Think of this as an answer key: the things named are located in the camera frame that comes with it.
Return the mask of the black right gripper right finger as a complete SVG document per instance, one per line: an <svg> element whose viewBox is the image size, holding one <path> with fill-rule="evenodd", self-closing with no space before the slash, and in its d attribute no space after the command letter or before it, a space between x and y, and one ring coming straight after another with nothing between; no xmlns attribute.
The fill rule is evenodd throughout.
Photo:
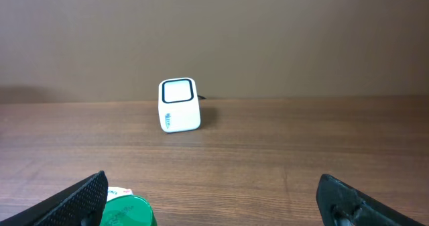
<svg viewBox="0 0 429 226"><path fill-rule="evenodd" d="M316 202L329 226L424 226L330 174L320 177Z"/></svg>

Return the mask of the green lid jar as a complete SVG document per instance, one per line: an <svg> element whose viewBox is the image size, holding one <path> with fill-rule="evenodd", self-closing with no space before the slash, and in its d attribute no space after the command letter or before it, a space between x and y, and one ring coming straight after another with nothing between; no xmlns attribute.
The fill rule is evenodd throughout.
<svg viewBox="0 0 429 226"><path fill-rule="evenodd" d="M100 226L157 226L151 205L128 188L108 187Z"/></svg>

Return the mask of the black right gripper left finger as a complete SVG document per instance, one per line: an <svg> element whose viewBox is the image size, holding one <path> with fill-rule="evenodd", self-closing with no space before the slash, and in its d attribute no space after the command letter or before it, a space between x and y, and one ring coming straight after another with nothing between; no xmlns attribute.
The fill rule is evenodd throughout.
<svg viewBox="0 0 429 226"><path fill-rule="evenodd" d="M2 226L99 226L108 180L99 171L50 198L1 221Z"/></svg>

